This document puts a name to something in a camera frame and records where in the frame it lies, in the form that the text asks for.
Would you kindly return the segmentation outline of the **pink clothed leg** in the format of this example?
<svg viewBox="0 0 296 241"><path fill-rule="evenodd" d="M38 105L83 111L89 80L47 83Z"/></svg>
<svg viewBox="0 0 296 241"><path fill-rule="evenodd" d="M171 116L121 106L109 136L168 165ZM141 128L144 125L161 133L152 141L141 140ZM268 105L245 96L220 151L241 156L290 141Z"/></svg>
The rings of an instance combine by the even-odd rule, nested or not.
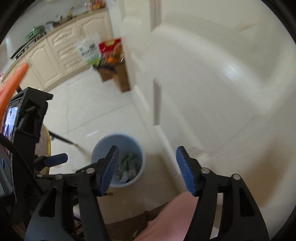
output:
<svg viewBox="0 0 296 241"><path fill-rule="evenodd" d="M165 205L135 240L183 240L192 221L198 198L188 191Z"/></svg>

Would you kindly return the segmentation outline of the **gas stove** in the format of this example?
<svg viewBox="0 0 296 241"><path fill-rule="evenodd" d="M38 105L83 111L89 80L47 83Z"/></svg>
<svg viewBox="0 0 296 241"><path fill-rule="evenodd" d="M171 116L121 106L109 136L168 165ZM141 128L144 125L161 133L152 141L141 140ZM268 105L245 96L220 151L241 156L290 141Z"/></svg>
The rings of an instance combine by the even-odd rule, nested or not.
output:
<svg viewBox="0 0 296 241"><path fill-rule="evenodd" d="M35 44L37 41L39 41L40 39L42 39L46 34L47 34L47 32L42 32L42 33L37 34L35 37L33 37L32 39L30 39L29 41L27 41L25 44L23 44L22 46L20 46L20 48L17 49L17 51L15 51L15 53L10 57L10 59L11 60L13 60L13 59L16 59L17 60L33 44Z"/></svg>

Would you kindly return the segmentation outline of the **lower cabinets with counter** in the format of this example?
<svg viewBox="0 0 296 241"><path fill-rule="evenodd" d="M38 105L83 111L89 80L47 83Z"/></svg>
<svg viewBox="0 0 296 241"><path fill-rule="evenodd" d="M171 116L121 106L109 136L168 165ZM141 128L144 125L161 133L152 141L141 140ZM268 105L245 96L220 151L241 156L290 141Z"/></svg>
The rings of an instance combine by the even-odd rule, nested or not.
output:
<svg viewBox="0 0 296 241"><path fill-rule="evenodd" d="M27 62L29 69L20 83L21 89L50 90L91 66L78 53L77 42L94 33L100 42L113 38L108 8L81 14L50 31L12 64L1 83L5 84Z"/></svg>

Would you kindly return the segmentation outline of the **green electric cooker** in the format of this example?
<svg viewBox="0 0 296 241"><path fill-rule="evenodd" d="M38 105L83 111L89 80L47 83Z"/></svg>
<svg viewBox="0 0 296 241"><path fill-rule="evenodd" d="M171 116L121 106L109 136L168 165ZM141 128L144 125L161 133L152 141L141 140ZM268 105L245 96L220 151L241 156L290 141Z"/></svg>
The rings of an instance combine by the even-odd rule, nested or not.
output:
<svg viewBox="0 0 296 241"><path fill-rule="evenodd" d="M45 32L45 27L43 25L33 27L31 32L26 36L26 41L30 41L37 36L43 35Z"/></svg>

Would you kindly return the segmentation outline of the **rice bag on floor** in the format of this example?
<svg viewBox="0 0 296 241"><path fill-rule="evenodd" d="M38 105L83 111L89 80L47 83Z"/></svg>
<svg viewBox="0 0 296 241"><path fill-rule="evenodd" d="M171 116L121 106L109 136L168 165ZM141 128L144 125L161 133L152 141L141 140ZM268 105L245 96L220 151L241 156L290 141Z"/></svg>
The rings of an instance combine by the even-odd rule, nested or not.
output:
<svg viewBox="0 0 296 241"><path fill-rule="evenodd" d="M77 42L78 53L89 65L97 67L102 60L99 49L100 37L97 33L86 36Z"/></svg>

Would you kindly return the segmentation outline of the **cardboard box with oil bottles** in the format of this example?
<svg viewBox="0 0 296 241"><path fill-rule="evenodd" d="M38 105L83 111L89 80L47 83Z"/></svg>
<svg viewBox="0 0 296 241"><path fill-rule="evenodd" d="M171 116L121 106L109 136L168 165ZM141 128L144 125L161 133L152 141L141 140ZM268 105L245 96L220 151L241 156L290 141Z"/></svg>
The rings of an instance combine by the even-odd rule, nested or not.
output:
<svg viewBox="0 0 296 241"><path fill-rule="evenodd" d="M121 93L130 91L125 54L121 42L113 45L110 51L105 51L105 49L106 46L102 48L104 50L102 59L93 68L99 72L103 82L113 79Z"/></svg>

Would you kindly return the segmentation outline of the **condiment bottles group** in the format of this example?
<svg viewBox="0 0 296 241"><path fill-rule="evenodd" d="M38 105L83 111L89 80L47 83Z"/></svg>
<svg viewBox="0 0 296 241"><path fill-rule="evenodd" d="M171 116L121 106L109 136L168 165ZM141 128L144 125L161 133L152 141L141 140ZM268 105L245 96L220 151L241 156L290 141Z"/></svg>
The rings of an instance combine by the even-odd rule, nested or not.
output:
<svg viewBox="0 0 296 241"><path fill-rule="evenodd" d="M105 8L106 2L103 0L87 0L85 6L88 9L88 11L95 11L98 9Z"/></svg>

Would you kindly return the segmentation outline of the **wok with lid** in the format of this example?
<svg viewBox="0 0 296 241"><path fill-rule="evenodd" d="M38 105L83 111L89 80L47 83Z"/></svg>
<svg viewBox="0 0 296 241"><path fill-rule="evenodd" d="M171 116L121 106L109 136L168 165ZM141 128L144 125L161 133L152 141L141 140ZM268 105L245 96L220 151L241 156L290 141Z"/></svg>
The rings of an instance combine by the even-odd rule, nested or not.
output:
<svg viewBox="0 0 296 241"><path fill-rule="evenodd" d="M54 28L58 27L64 23L66 23L67 21L72 20L73 19L73 12L74 12L74 7L72 7L70 9L70 11L67 13L67 15L65 17L61 16L58 21L48 21L48 22L46 22L46 25L51 24Z"/></svg>

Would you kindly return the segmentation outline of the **blue trash bin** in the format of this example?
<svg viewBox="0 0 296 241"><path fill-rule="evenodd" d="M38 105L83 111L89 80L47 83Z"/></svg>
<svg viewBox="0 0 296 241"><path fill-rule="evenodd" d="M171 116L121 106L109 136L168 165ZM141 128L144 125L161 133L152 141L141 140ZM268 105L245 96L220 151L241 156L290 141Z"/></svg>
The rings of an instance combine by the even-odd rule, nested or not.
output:
<svg viewBox="0 0 296 241"><path fill-rule="evenodd" d="M96 163L105 158L112 146L118 148L119 158L110 186L122 188L135 184L141 178L146 163L141 144L126 133L112 133L96 144L91 161Z"/></svg>

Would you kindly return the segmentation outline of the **glutinous rice flour bag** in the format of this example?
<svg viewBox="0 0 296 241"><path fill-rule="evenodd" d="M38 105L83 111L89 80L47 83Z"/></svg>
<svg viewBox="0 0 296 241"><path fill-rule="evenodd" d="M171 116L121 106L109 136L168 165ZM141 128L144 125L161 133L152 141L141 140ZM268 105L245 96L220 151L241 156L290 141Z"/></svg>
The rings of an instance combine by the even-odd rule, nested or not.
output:
<svg viewBox="0 0 296 241"><path fill-rule="evenodd" d="M120 184L132 181L139 173L142 162L134 153L128 153L119 161L115 177Z"/></svg>

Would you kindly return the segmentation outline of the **white door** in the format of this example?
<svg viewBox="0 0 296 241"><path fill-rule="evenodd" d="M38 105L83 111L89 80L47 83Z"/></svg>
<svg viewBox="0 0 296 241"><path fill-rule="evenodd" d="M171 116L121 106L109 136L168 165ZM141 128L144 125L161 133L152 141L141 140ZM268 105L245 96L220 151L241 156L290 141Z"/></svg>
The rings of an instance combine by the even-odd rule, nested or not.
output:
<svg viewBox="0 0 296 241"><path fill-rule="evenodd" d="M239 174L273 237L295 207L295 42L265 1L118 1L140 112L165 149Z"/></svg>

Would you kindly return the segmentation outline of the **round table orange cloth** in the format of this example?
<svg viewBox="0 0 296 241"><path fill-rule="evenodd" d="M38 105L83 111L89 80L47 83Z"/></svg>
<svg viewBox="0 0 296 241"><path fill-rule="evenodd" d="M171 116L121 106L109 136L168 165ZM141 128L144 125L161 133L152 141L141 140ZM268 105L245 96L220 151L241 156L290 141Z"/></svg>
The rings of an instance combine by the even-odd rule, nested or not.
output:
<svg viewBox="0 0 296 241"><path fill-rule="evenodd" d="M20 87L20 83L23 80L29 69L29 64L25 62L21 65L15 73L10 77L10 79L1 86L0 95L0 118L1 123L3 122L4 114L15 91Z"/></svg>

